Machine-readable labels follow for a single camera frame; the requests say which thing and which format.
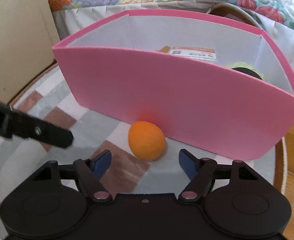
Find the orange makeup sponge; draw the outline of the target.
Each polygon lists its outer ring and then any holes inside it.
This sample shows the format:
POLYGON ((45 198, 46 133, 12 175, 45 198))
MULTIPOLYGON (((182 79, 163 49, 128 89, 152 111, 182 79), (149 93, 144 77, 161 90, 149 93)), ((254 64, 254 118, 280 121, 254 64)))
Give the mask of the orange makeup sponge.
POLYGON ((128 144, 131 152, 145 161, 157 160, 166 149, 166 139, 162 130, 146 121, 137 121, 131 125, 128 144))

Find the green yarn ball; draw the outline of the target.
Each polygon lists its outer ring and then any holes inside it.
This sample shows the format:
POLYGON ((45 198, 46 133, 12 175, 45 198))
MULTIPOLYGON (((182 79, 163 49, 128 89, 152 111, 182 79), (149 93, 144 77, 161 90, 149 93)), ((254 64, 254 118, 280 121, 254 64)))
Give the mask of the green yarn ball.
POLYGON ((255 77, 257 79, 263 80, 263 74, 260 74, 257 70, 255 70, 254 66, 252 66, 251 64, 247 64, 246 62, 234 62, 231 64, 227 64, 226 67, 244 73, 246 75, 255 77))

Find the clear floss pick box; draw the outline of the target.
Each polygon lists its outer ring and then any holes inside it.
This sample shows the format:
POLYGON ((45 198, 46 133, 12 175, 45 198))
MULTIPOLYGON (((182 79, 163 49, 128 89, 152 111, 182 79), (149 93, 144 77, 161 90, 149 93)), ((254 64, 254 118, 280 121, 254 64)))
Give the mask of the clear floss pick box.
POLYGON ((196 47, 172 47, 168 54, 177 55, 194 60, 215 61, 216 52, 214 49, 196 47))

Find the foundation bottle gold cap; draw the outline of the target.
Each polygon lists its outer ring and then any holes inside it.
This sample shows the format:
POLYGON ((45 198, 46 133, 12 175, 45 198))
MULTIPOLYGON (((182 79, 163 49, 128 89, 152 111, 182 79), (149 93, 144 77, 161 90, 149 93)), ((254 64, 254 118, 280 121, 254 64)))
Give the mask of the foundation bottle gold cap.
POLYGON ((168 54, 168 52, 169 52, 170 50, 171 50, 171 47, 169 47, 169 46, 165 46, 165 47, 161 48, 160 50, 158 50, 158 52, 168 54))

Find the checkered cartoon rug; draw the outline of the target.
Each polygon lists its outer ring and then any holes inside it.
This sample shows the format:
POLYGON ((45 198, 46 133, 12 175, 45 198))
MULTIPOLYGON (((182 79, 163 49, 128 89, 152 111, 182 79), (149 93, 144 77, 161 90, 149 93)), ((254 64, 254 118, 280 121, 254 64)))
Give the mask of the checkered cartoon rug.
MULTIPOLYGON (((112 165, 101 181, 112 194, 180 193, 188 181, 178 164, 182 148, 220 164, 232 162, 172 139, 167 139, 167 149, 159 160, 140 160, 128 146, 129 127, 81 107, 60 68, 51 68, 12 104, 0 101, 0 204, 45 162, 71 164, 105 149, 112 152, 112 165)), ((0 239, 6 236, 0 219, 0 239)))

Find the pink cardboard box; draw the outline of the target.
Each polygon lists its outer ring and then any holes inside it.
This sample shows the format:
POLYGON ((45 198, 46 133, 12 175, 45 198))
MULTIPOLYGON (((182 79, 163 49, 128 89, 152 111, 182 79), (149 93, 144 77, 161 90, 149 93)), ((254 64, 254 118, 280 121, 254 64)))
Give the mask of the pink cardboard box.
POLYGON ((294 71, 268 34, 214 15, 136 15, 100 20, 53 47, 76 101, 171 139, 232 159, 264 155, 294 124, 294 71), (158 52, 214 49, 215 61, 158 52), (246 62, 263 80, 227 68, 246 62))

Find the beige wooden cabinet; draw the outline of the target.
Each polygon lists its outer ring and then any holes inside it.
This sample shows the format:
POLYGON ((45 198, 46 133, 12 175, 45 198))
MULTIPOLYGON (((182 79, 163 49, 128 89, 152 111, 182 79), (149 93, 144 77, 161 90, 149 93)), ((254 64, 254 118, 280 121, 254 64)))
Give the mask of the beige wooden cabinet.
POLYGON ((54 62, 58 41, 48 0, 0 0, 0 101, 10 102, 54 62))

